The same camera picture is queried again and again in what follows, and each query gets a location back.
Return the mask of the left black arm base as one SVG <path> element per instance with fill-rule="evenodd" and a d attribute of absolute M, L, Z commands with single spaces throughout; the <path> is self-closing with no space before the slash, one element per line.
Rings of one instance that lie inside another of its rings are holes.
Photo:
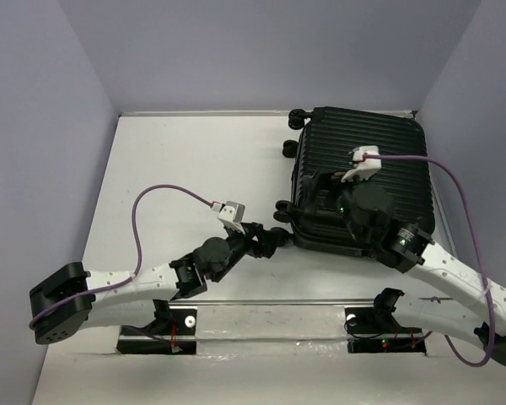
<path fill-rule="evenodd" d="M 195 355 L 195 306 L 171 306 L 169 319 L 156 319 L 144 328 L 122 326 L 116 342 L 119 354 Z"/>

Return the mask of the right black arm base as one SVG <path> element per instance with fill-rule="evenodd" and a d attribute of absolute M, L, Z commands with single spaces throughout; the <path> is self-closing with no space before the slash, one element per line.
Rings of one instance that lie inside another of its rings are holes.
<path fill-rule="evenodd" d="M 351 307 L 345 312 L 347 351 L 350 354 L 425 354 L 426 333 L 382 320 L 372 307 Z"/>

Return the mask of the black hard-shell suitcase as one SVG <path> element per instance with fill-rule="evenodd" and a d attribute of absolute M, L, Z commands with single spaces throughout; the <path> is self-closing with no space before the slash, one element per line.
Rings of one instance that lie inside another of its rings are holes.
<path fill-rule="evenodd" d="M 423 128 L 412 118 L 333 106 L 312 111 L 293 109 L 288 125 L 300 132 L 283 143 L 282 154 L 293 160 L 289 200 L 275 204 L 273 218 L 289 224 L 293 243 L 304 249 L 350 257 L 369 257 L 370 249 L 351 236 L 341 213 L 338 219 L 307 219 L 303 215 L 303 178 L 318 172 L 342 176 L 352 169 L 352 151 L 375 145 L 382 155 L 427 155 Z M 381 169 L 367 181 L 393 198 L 395 219 L 417 224 L 433 233 L 436 228 L 433 187 L 428 164 L 419 161 L 380 161 Z"/>

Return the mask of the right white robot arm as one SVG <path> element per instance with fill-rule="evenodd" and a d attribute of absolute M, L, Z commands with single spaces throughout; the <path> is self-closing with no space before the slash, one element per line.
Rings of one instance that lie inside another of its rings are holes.
<path fill-rule="evenodd" d="M 347 227 L 375 261 L 448 297 L 423 300 L 383 289 L 371 310 L 378 329 L 410 325 L 442 333 L 506 367 L 506 287 L 448 253 L 418 224 L 398 219 L 385 189 L 356 171 L 314 173 L 304 179 L 302 205 L 306 218 Z"/>

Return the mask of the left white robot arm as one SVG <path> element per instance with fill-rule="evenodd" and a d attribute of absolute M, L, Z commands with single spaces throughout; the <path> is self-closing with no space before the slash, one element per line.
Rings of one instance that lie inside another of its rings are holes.
<path fill-rule="evenodd" d="M 132 273 L 88 271 L 81 262 L 68 263 L 30 291 L 29 328 L 37 344 L 49 345 L 70 338 L 95 314 L 115 305 L 198 296 L 244 257 L 269 259 L 292 238 L 283 228 L 246 223 L 243 231 L 230 229 L 226 238 L 211 237 L 168 264 Z"/>

